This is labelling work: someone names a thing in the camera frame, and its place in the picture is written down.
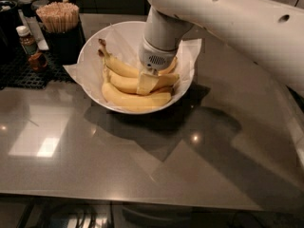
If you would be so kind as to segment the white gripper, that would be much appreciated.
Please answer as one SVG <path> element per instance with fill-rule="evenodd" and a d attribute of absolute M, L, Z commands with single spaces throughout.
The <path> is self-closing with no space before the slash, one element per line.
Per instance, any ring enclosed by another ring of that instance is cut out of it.
<path fill-rule="evenodd" d="M 170 37 L 144 36 L 139 45 L 139 59 L 147 70 L 163 70 L 168 68 L 177 54 L 175 40 Z M 147 95 L 155 87 L 159 77 L 149 71 L 142 70 L 137 83 L 137 93 Z"/>

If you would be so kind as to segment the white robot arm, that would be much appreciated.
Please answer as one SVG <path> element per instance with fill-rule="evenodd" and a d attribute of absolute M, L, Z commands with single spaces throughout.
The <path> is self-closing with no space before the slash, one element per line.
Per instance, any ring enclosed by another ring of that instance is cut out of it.
<path fill-rule="evenodd" d="M 271 0 L 147 0 L 139 49 L 154 74 L 171 64 L 183 35 L 197 25 L 304 96 L 304 9 Z"/>

